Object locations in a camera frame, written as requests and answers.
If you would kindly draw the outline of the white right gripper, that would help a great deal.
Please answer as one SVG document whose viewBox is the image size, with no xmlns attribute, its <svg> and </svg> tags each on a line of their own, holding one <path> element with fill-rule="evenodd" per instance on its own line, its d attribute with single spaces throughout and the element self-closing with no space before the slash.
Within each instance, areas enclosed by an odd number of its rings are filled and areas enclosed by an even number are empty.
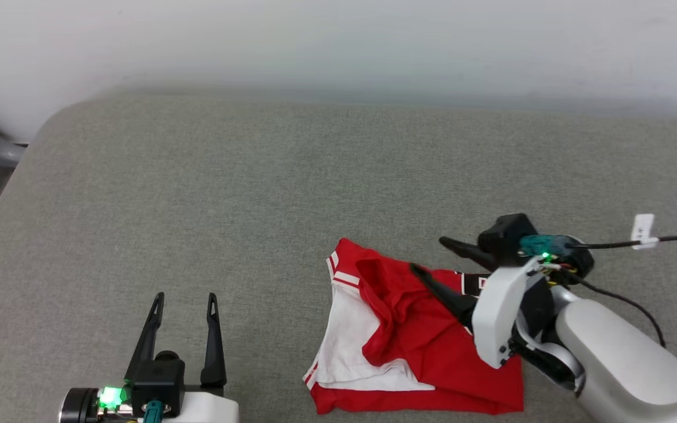
<svg viewBox="0 0 677 423">
<path fill-rule="evenodd" d="M 499 369 L 510 358 L 513 328 L 534 349 L 535 335 L 551 316 L 551 293 L 543 259 L 532 257 L 521 267 L 499 267 L 491 254 L 475 244 L 463 243 L 446 236 L 438 242 L 458 257 L 471 260 L 492 271 L 479 297 L 457 294 L 433 278 L 432 273 L 416 263 L 411 272 L 460 325 L 472 330 L 477 354 L 481 361 Z"/>
</svg>

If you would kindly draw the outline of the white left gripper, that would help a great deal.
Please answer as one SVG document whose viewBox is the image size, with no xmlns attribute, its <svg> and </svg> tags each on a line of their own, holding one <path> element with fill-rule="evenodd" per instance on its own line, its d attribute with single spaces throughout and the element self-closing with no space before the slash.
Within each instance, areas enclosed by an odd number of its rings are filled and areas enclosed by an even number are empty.
<svg viewBox="0 0 677 423">
<path fill-rule="evenodd" d="M 139 340 L 125 372 L 125 383 L 132 384 L 140 365 L 153 358 L 156 335 L 162 323 L 166 295 L 159 292 L 154 297 Z M 207 300 L 207 341 L 205 363 L 200 372 L 201 388 L 224 388 L 227 383 L 220 310 L 215 293 Z M 151 422 L 147 412 L 133 414 L 129 397 L 123 388 L 72 388 L 59 409 L 60 422 Z M 171 416 L 166 407 L 161 422 L 239 422 L 237 402 L 210 392 L 187 392 L 178 416 Z"/>
</svg>

